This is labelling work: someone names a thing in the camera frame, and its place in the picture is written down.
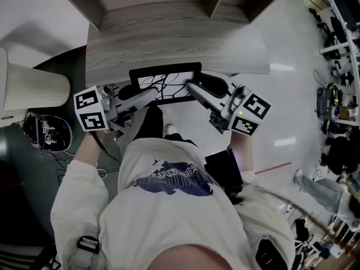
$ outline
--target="ceiling light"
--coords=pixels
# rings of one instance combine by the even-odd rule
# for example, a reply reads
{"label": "ceiling light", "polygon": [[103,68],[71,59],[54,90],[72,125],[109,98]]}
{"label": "ceiling light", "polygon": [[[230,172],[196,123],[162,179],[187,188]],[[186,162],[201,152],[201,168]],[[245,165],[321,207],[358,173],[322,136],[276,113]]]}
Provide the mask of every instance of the ceiling light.
{"label": "ceiling light", "polygon": [[281,147],[281,146],[286,146],[286,145],[291,145],[291,144],[295,144],[296,143],[296,138],[295,137],[291,137],[288,139],[283,139],[283,140],[277,140],[275,141],[275,147]]}
{"label": "ceiling light", "polygon": [[294,71],[295,67],[283,65],[283,64],[275,64],[271,63],[270,68],[273,70],[281,70],[281,71]]}

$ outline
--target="white cube with markers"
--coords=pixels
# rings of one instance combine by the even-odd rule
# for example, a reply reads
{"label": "white cube with markers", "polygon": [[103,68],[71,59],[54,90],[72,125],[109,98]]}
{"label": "white cube with markers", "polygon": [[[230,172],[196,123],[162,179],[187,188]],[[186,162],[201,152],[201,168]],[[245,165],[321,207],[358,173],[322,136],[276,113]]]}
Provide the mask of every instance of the white cube with markers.
{"label": "white cube with markers", "polygon": [[270,108],[268,102],[251,92],[234,111],[229,124],[230,130],[252,136],[266,118]]}
{"label": "white cube with markers", "polygon": [[75,113],[85,132],[108,130],[101,95],[93,86],[74,95]]}

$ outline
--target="hand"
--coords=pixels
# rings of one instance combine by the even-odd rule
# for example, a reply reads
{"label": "hand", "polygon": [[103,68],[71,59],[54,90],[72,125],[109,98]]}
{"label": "hand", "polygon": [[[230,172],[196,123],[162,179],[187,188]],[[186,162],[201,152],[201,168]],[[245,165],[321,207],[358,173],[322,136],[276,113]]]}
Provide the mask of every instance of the hand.
{"label": "hand", "polygon": [[103,143],[106,133],[104,131],[95,131],[96,136],[99,138],[100,142]]}

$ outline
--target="white cylindrical pillar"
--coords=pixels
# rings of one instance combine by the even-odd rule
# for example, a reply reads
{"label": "white cylindrical pillar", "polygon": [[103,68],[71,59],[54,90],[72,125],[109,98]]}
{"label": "white cylindrical pillar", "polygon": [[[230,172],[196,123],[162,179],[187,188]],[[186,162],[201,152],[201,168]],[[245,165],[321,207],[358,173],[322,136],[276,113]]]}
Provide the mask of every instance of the white cylindrical pillar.
{"label": "white cylindrical pillar", "polygon": [[67,77],[8,63],[0,48],[0,119],[4,112],[61,106],[69,95]]}

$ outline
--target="cable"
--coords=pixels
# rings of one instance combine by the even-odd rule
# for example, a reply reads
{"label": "cable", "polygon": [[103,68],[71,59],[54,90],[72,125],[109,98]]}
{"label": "cable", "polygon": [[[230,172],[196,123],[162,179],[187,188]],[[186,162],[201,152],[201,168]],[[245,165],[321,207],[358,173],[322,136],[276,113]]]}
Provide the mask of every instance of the cable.
{"label": "cable", "polygon": [[293,214],[295,213],[295,211],[296,211],[296,208],[294,207],[294,211],[292,211],[291,215],[290,215],[290,216],[288,217],[288,219],[287,219],[288,222],[289,222],[291,216],[293,216]]}
{"label": "cable", "polygon": [[118,164],[119,168],[120,168],[120,162],[115,158],[113,157],[111,154],[109,154],[105,147],[103,146],[103,144],[101,143],[101,141],[99,140],[99,138],[97,137],[96,133],[94,131],[90,131],[92,137],[94,137],[96,143],[99,145],[100,149],[110,158],[114,159],[116,161],[116,163]]}
{"label": "cable", "polygon": [[56,137],[56,135],[60,135],[60,137],[61,137],[61,139],[62,139],[62,142],[64,143],[64,146],[65,146],[65,139],[63,138],[63,136],[62,136],[59,132],[57,132],[57,133],[55,134],[55,137]]}
{"label": "cable", "polygon": [[119,170],[107,171],[107,173],[108,173],[108,174],[110,174],[110,173],[114,173],[114,172],[119,172]]}
{"label": "cable", "polygon": [[322,80],[325,84],[331,84],[330,82],[325,82],[325,80],[321,77],[319,71],[315,69],[315,70],[313,71],[314,79],[315,79],[315,81],[316,81],[317,83],[319,83],[321,86],[323,86],[323,88],[326,88],[326,87],[316,79],[315,73],[317,73],[317,75],[321,78],[321,80]]}
{"label": "cable", "polygon": [[58,164],[59,164],[60,167],[61,167],[61,169],[59,169],[59,168],[56,169],[57,183],[58,183],[58,185],[60,186],[60,184],[61,184],[61,182],[62,182],[62,179],[64,178],[65,173],[66,173],[66,168],[61,164],[61,161],[63,161],[63,160],[59,160],[59,159],[56,157],[56,155],[55,155],[54,153],[50,152],[50,151],[45,151],[45,153],[46,153],[46,154],[49,153],[49,154],[51,154],[51,155],[54,157],[54,159],[50,159],[50,158],[46,155],[46,158],[47,158],[48,160],[57,161]]}
{"label": "cable", "polygon": [[44,156],[45,156],[46,159],[48,159],[48,160],[58,160],[58,161],[60,161],[60,162],[69,162],[69,155],[68,155],[67,152],[65,152],[66,160],[61,160],[61,159],[59,159],[58,157],[56,157],[55,159],[51,159],[51,158],[49,158],[49,157],[47,156],[47,154],[49,153],[49,154],[52,154],[53,156],[55,156],[54,153],[51,152],[50,150],[46,150],[46,149],[44,149],[44,148],[41,148],[41,149],[43,149],[43,152],[42,152],[42,153],[44,153]]}
{"label": "cable", "polygon": [[68,154],[69,156],[75,156],[75,154],[70,154],[69,152],[66,152],[66,151],[62,151],[62,152]]}
{"label": "cable", "polygon": [[323,178],[322,176],[322,171],[320,169],[318,169],[318,165],[321,165],[320,160],[317,161],[316,165],[315,165],[315,172],[313,174],[313,181],[315,181],[316,178]]}
{"label": "cable", "polygon": [[[43,151],[43,152],[45,153],[45,158],[46,158],[47,160],[57,161],[58,164],[60,165],[60,167],[62,167],[62,169],[63,169],[64,171],[66,171],[66,168],[61,164],[61,162],[67,162],[67,160],[60,160],[59,158],[56,157],[56,155],[55,155],[54,153],[52,153],[52,152],[50,152],[50,151],[45,150],[45,151]],[[51,154],[54,158],[53,158],[53,159],[49,158],[49,157],[47,156],[48,154]]]}
{"label": "cable", "polygon": [[100,173],[99,173],[99,176],[100,176],[101,179],[105,179],[107,177],[107,172],[104,169],[97,168],[97,171],[99,171],[99,170],[104,171],[105,176],[103,177]]}

